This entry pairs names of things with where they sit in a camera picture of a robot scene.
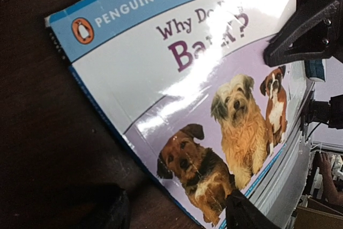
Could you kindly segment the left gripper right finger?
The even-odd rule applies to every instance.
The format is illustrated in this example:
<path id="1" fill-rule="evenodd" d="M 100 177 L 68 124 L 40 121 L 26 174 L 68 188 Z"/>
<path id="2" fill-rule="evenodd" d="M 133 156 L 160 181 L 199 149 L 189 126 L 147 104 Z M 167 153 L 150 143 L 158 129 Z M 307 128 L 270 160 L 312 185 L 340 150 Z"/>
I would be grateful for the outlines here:
<path id="1" fill-rule="evenodd" d="M 342 0 L 306 0 L 263 52 L 270 67 L 331 57 L 342 61 Z"/>

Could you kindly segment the black student backpack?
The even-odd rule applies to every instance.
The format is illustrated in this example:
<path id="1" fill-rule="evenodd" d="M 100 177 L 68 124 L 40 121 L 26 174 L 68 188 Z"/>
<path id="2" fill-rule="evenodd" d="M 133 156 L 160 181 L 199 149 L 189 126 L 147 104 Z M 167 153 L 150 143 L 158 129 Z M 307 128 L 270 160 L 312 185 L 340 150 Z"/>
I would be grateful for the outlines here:
<path id="1" fill-rule="evenodd" d="M 131 207 L 127 192 L 114 183 L 69 186 L 55 194 L 59 203 L 71 208 L 94 204 L 94 208 L 71 228 L 129 228 Z"/>

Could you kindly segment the dog picture book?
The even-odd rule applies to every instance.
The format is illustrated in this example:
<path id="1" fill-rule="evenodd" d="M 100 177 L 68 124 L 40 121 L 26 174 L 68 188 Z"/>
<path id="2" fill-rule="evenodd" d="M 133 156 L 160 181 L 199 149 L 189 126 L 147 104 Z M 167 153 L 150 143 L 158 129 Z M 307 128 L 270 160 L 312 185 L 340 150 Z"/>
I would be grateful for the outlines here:
<path id="1" fill-rule="evenodd" d="M 193 220 L 226 228 L 226 198 L 275 163 L 298 100 L 263 52 L 296 0 L 81 0 L 46 17 L 92 105 Z"/>

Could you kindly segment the grey notebook with barcode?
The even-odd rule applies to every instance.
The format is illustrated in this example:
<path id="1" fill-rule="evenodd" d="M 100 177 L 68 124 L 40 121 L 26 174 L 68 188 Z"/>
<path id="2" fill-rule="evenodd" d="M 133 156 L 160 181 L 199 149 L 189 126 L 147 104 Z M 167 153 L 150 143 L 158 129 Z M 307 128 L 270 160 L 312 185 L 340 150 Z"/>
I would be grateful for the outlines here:
<path id="1" fill-rule="evenodd" d="M 265 77 L 257 81 L 253 91 L 256 103 L 266 121 L 273 122 L 278 131 L 273 153 L 269 154 L 258 175 L 253 176 L 248 188 L 244 191 L 249 201 L 266 217 L 271 218 L 278 208 L 286 203 L 286 182 L 291 180 L 304 187 L 304 180 L 296 178 L 301 145 L 301 111 L 309 97 L 312 84 L 305 76 L 302 61 L 286 65 L 281 75 L 282 99 L 270 99 L 262 94 L 261 84 Z"/>

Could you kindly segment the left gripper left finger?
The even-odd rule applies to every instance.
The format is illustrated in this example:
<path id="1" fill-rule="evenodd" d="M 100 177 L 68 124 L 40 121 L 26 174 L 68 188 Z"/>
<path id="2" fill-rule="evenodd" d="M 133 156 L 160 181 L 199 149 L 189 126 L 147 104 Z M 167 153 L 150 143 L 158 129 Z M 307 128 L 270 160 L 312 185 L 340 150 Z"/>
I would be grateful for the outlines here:
<path id="1" fill-rule="evenodd" d="M 226 222 L 228 229 L 279 229 L 238 189 L 227 196 Z"/>

